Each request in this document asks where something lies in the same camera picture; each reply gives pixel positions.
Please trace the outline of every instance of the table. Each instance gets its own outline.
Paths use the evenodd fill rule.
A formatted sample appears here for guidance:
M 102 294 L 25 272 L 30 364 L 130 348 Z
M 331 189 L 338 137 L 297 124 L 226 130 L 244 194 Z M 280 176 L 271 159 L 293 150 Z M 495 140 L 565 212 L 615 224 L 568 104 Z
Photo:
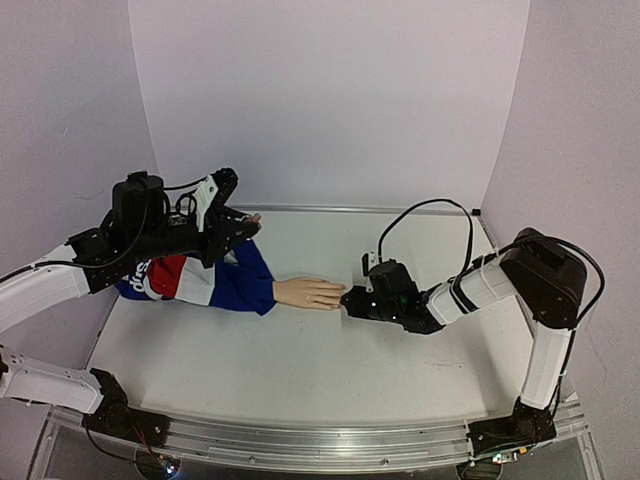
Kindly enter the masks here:
M 276 278 L 361 284 L 362 254 L 389 213 L 263 211 L 256 243 Z M 491 251 L 474 218 L 474 255 Z M 460 215 L 411 215 L 385 255 L 422 289 L 460 269 Z M 372 425 L 508 415 L 532 339 L 514 299 L 431 336 L 398 325 L 278 305 L 266 317 L 119 299 L 90 366 L 112 372 L 130 405 L 262 424 Z

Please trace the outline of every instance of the wire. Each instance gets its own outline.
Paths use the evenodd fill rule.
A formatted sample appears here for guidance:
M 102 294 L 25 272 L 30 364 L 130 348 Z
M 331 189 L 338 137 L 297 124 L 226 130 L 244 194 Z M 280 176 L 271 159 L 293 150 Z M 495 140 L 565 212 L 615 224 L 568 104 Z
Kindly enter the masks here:
M 416 208 L 422 207 L 424 205 L 429 205 L 431 203 L 448 203 L 448 204 L 453 205 L 454 207 L 459 208 L 460 210 L 462 210 L 464 212 L 464 214 L 467 216 L 467 220 L 469 221 L 469 238 L 467 240 L 467 253 L 466 253 L 465 259 L 464 259 L 464 265 L 462 266 L 462 270 L 460 270 L 460 273 L 463 273 L 464 271 L 467 270 L 467 268 L 469 268 L 469 265 L 471 264 L 471 255 L 473 253 L 473 222 L 471 221 L 471 216 L 469 215 L 469 212 L 467 212 L 467 210 L 462 205 L 460 205 L 458 202 L 454 202 L 453 200 L 451 200 L 449 198 L 433 198 L 431 200 L 425 200 L 423 202 L 416 203 L 415 205 L 409 207 L 404 212 L 402 212 L 402 214 L 400 214 L 400 216 L 398 216 L 398 218 L 396 218 L 393 222 L 391 222 L 391 224 L 386 228 L 386 230 L 384 232 L 382 232 L 382 235 L 380 235 L 380 239 L 378 240 L 378 260 L 380 262 L 382 262 L 382 243 L 384 242 L 384 239 L 389 234 L 389 232 L 398 223 L 400 223 L 400 221 L 404 217 L 409 215 Z
M 7 273 L 4 277 L 0 278 L 0 284 L 6 282 L 7 280 L 11 280 L 13 277 L 17 277 L 21 273 L 28 272 L 29 270 L 33 270 L 33 267 L 31 265 L 25 265 L 24 267 L 19 268 L 18 270 L 14 270 L 11 273 Z
M 124 460 L 125 462 L 130 462 L 133 463 L 134 465 L 136 464 L 136 460 L 133 458 L 128 458 L 128 457 L 123 457 L 121 455 L 117 455 L 115 453 L 109 452 L 107 450 L 105 450 L 104 448 L 102 448 L 100 445 L 98 445 L 96 443 L 96 441 L 93 439 L 93 437 L 91 436 L 91 432 L 89 431 L 89 427 L 86 425 L 84 425 L 84 431 L 87 432 L 87 438 L 89 439 L 89 442 L 91 442 L 91 445 L 93 445 L 96 450 L 104 453 L 105 455 L 111 457 L 111 458 L 117 458 L 118 460 Z
M 164 187 L 164 191 L 165 192 L 170 192 L 172 190 L 184 190 L 185 188 L 189 188 L 189 187 L 193 187 L 194 185 L 199 184 L 202 180 L 204 180 L 206 177 L 204 178 L 200 178 L 198 180 L 195 180 L 191 183 L 185 183 L 184 185 L 178 185 L 177 187 Z
M 107 263 L 103 263 L 100 265 L 88 265 L 88 264 L 83 264 L 83 263 L 76 263 L 76 262 L 70 262 L 67 260 L 46 260 L 44 262 L 38 262 L 38 263 L 34 263 L 32 265 L 25 265 L 24 267 L 21 267 L 17 270 L 14 270 L 11 273 L 8 273 L 7 275 L 3 276 L 2 278 L 0 278 L 0 284 L 6 282 L 7 280 L 10 280 L 22 273 L 28 272 L 30 270 L 37 270 L 38 268 L 44 268 L 44 267 L 49 267 L 52 265 L 63 265 L 63 266 L 67 266 L 67 267 L 75 267 L 75 268 L 84 268 L 84 269 L 89 269 L 89 270 L 97 270 L 97 269 L 102 269 L 102 268 L 107 268 L 110 267 L 112 265 L 115 265 L 119 262 L 122 261 L 122 259 L 124 259 L 127 255 L 129 255 L 131 253 L 131 251 L 134 249 L 134 247 L 136 246 L 136 244 L 138 243 L 138 240 L 140 240 L 140 236 L 142 235 L 142 232 L 144 232 L 144 227 L 145 224 L 147 223 L 147 215 L 149 213 L 149 203 L 150 203 L 150 194 L 149 194 L 149 187 L 147 185 L 147 182 L 144 181 L 143 179 L 140 179 L 142 185 L 144 186 L 145 192 L 146 192 L 146 202 L 144 205 L 144 213 L 142 214 L 142 222 L 140 223 L 140 228 L 138 229 L 138 233 L 136 234 L 135 238 L 133 239 L 133 241 L 131 242 L 131 245 L 129 245 L 129 247 L 120 255 L 118 256 L 116 259 L 111 260 L 110 262 Z
M 149 455 L 155 455 L 157 457 L 158 454 L 155 453 L 153 450 L 151 450 L 151 447 L 147 444 L 147 440 L 144 436 L 144 432 L 142 430 L 138 430 L 135 426 L 133 427 L 133 431 L 136 432 L 136 435 L 138 436 L 142 444 L 145 447 L 147 447 L 147 451 L 149 452 Z

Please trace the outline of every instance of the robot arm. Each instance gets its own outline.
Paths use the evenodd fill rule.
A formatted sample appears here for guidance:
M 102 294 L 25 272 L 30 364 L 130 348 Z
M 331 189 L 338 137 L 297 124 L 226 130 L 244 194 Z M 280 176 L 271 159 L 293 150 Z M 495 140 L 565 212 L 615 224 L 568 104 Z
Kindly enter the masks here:
M 195 189 L 172 208 L 160 177 L 129 175 L 114 186 L 113 208 L 100 227 L 71 237 L 49 255 L 0 279 L 0 333 L 53 305 L 115 284 L 135 273 L 144 260 L 195 253 L 205 267 L 212 267 L 259 229 L 244 221 L 244 213 L 224 205 L 237 182 L 232 169 L 219 170 L 194 182 Z M 181 209 L 184 199 L 189 200 L 186 213 Z M 162 443 L 166 419 L 129 409 L 113 375 L 98 369 L 58 367 L 0 345 L 4 397 L 78 410 L 87 414 L 92 429 L 125 438 L 136 424 L 151 445 Z
M 480 257 L 461 275 L 426 292 L 418 290 L 404 265 L 378 263 L 367 254 L 363 265 L 370 286 L 354 287 L 342 299 L 351 316 L 399 323 L 425 335 L 505 297 L 524 301 L 535 321 L 526 380 L 510 417 L 470 425 L 476 455 L 555 437 L 549 406 L 566 368 L 587 279 L 578 257 L 533 229 L 520 232 L 513 245 Z

